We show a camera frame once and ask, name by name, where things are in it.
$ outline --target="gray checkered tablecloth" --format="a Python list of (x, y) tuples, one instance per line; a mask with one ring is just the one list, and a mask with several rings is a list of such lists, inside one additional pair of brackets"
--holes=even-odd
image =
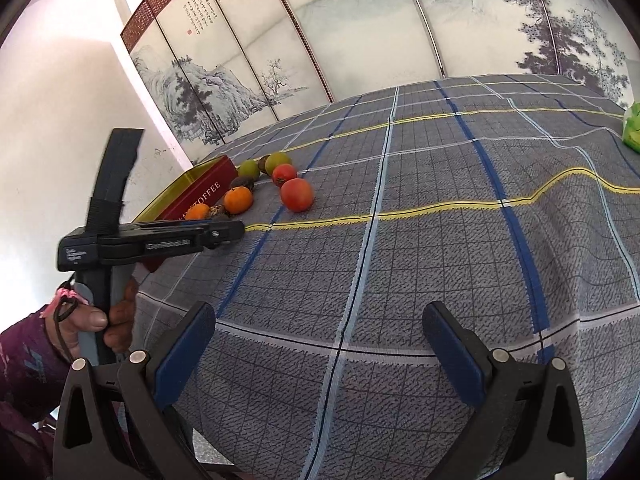
[(640, 155), (622, 113), (560, 76), (479, 76), (236, 139), (219, 149), (236, 162), (289, 150), (316, 202), (290, 213), (259, 182), (243, 240), (139, 270), (134, 346), (208, 301), (216, 334), (178, 409), (225, 457), (258, 479), (423, 479), (472, 413), (422, 334), (441, 300), (489, 348), (568, 362), (599, 478), (638, 423)]

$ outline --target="blue gripper pad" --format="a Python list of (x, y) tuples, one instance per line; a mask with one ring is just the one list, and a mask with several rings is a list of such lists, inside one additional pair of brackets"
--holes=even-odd
[[(160, 411), (178, 400), (215, 329), (216, 311), (203, 302), (192, 307), (174, 329), (162, 334), (146, 369)], [(155, 360), (154, 354), (164, 358)]]
[[(425, 307), (422, 330), (462, 402), (474, 408), (481, 406), (486, 397), (486, 373), (491, 371), (488, 366), (482, 370), (461, 340), (461, 337), (468, 339), (466, 333), (470, 331), (464, 330), (440, 302)], [(478, 343), (488, 352), (479, 339)]]

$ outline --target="kiwi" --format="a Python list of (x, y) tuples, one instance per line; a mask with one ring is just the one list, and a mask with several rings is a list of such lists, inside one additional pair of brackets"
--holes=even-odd
[(253, 191), (254, 180), (250, 176), (236, 176), (235, 179), (231, 181), (231, 184), (229, 184), (229, 189), (233, 189), (235, 187), (245, 187), (249, 191)]
[(264, 174), (267, 174), (266, 165), (267, 165), (268, 158), (269, 158), (269, 155), (265, 155), (263, 158), (261, 158), (258, 161), (258, 168), (260, 168), (260, 171), (263, 172)]
[(258, 180), (260, 178), (260, 168), (258, 167), (258, 163), (250, 158), (249, 160), (244, 161), (240, 164), (238, 168), (239, 176), (248, 176), (254, 180)]

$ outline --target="tomato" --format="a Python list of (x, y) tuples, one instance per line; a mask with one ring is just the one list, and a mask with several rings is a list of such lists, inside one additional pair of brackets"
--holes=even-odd
[(292, 180), (294, 178), (298, 178), (298, 172), (296, 171), (296, 168), (290, 164), (281, 164), (276, 166), (273, 173), (271, 173), (271, 179), (278, 187), (282, 187), (282, 184), (287, 180)]
[(306, 180), (293, 178), (282, 184), (280, 199), (287, 209), (300, 213), (311, 207), (314, 202), (314, 190)]

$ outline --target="metal screw head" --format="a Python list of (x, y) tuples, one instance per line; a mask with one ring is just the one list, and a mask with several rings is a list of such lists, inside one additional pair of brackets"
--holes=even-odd
[(505, 363), (509, 360), (509, 352), (503, 350), (502, 348), (496, 348), (491, 355), (494, 356), (494, 359), (499, 363)]
[(566, 368), (566, 363), (559, 357), (551, 359), (551, 365), (556, 370), (564, 370)]
[(131, 355), (129, 356), (129, 361), (137, 365), (138, 363), (141, 363), (142, 361), (144, 361), (145, 358), (146, 358), (146, 353), (144, 350), (136, 350), (135, 352), (132, 352)]
[(82, 370), (86, 366), (86, 361), (82, 358), (76, 359), (71, 367), (77, 372), (78, 370)]

